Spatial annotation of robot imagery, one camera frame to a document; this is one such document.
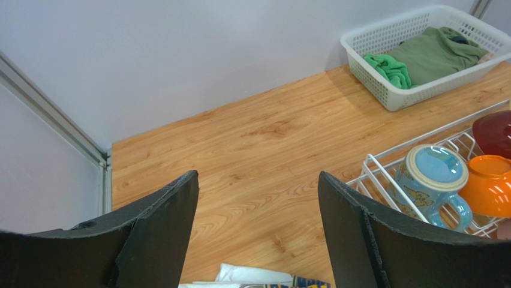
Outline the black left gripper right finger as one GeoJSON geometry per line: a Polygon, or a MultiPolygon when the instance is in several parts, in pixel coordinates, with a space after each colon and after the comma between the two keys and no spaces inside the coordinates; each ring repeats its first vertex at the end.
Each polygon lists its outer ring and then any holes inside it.
{"type": "Polygon", "coordinates": [[[338,287],[510,286],[509,241],[411,218],[327,172],[317,192],[338,287]]]}

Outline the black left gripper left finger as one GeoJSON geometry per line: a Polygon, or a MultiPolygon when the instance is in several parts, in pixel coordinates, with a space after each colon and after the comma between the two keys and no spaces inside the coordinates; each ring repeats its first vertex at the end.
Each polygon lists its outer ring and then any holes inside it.
{"type": "Polygon", "coordinates": [[[70,230],[1,232],[1,286],[177,287],[198,199],[191,170],[70,230]]]}

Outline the blue butterfly ceramic mug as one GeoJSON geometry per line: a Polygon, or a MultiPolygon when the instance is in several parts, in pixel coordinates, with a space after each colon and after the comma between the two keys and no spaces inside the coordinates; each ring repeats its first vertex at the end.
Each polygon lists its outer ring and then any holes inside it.
{"type": "Polygon", "coordinates": [[[452,230],[463,232],[473,220],[469,204],[459,195],[467,182],[468,168],[457,152],[424,144],[410,149],[386,192],[403,214],[444,229],[449,226],[440,212],[451,207],[459,218],[452,230]]]}

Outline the pink plastic cup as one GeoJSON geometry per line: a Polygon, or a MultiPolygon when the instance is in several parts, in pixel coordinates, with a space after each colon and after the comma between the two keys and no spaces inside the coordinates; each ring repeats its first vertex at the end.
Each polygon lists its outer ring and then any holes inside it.
{"type": "Polygon", "coordinates": [[[498,224],[497,238],[501,240],[511,240],[511,220],[506,219],[498,224]]]}

